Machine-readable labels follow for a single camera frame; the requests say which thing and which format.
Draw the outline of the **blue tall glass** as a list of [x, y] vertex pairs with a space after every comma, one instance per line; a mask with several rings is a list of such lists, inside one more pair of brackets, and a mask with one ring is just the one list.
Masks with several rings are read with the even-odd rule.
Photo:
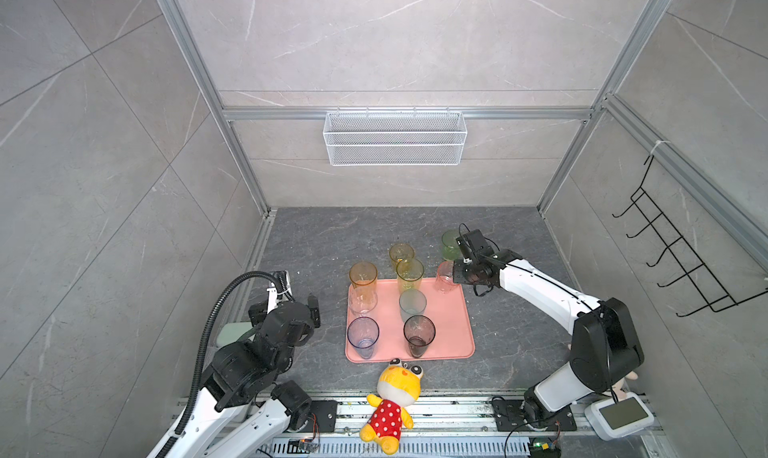
[[370, 360], [380, 336], [378, 323], [370, 317], [355, 318], [347, 329], [347, 341], [363, 360]]

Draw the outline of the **dark grey glass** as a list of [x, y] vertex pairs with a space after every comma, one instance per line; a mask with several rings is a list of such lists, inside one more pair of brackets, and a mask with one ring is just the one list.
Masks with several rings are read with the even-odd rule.
[[436, 337], [436, 327], [430, 318], [414, 315], [405, 321], [403, 334], [410, 356], [421, 358]]

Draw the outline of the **pink glass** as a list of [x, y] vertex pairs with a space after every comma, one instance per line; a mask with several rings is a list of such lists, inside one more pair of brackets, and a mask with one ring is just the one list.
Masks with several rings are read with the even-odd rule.
[[455, 290], [458, 285], [453, 280], [454, 263], [452, 261], [443, 261], [436, 272], [433, 288], [442, 294], [447, 294]]

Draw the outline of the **teal frosted cup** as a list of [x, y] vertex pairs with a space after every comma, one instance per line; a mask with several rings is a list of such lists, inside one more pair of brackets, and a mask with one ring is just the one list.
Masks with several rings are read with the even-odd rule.
[[407, 289], [400, 294], [399, 310], [403, 322], [416, 315], [423, 315], [427, 307], [426, 296], [418, 289]]

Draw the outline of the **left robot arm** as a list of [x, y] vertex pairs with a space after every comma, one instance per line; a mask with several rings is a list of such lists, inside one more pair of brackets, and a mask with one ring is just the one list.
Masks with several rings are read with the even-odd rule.
[[318, 299], [253, 306], [252, 328], [219, 348], [182, 415], [151, 457], [248, 457], [285, 431], [312, 420], [312, 399], [294, 381], [276, 378], [293, 364], [294, 350], [321, 326]]

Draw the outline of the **tall green glass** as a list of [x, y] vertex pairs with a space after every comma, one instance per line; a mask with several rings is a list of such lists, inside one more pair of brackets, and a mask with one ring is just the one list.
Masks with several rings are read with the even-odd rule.
[[416, 258], [406, 258], [398, 262], [396, 275], [400, 293], [419, 290], [424, 277], [424, 265]]

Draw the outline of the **pink plastic tray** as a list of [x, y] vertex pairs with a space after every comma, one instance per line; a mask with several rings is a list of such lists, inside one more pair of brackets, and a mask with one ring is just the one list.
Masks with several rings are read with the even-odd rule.
[[[426, 278], [419, 290], [426, 296], [425, 315], [435, 324], [436, 337], [428, 346], [425, 360], [454, 360], [471, 357], [474, 338], [463, 289], [459, 286], [443, 293], [435, 288], [435, 280]], [[388, 362], [392, 358], [409, 360], [409, 347], [404, 337], [404, 321], [400, 316], [399, 289], [395, 279], [377, 282], [378, 302], [369, 316], [379, 327], [370, 362]]]

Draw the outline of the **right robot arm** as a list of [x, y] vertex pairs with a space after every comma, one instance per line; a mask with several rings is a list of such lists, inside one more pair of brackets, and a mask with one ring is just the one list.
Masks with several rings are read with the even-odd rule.
[[461, 232], [456, 242], [462, 257], [453, 262], [454, 283], [484, 286], [488, 292], [499, 288], [521, 297], [571, 336], [567, 362], [524, 394], [521, 411], [527, 426], [541, 429], [571, 403], [593, 393], [611, 393], [645, 361], [622, 301], [577, 291], [521, 255], [496, 247], [479, 230]]

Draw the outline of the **tall amber glass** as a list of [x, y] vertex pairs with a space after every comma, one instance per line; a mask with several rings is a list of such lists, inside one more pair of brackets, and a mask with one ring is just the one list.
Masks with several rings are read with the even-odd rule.
[[355, 289], [375, 286], [378, 279], [378, 269], [371, 262], [357, 262], [350, 268], [348, 277]]

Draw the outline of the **clear glass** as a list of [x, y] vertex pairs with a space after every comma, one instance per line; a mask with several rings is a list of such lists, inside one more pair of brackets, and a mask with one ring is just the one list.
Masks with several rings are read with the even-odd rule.
[[348, 290], [348, 310], [354, 316], [370, 314], [378, 304], [378, 295], [375, 285], [355, 286]]

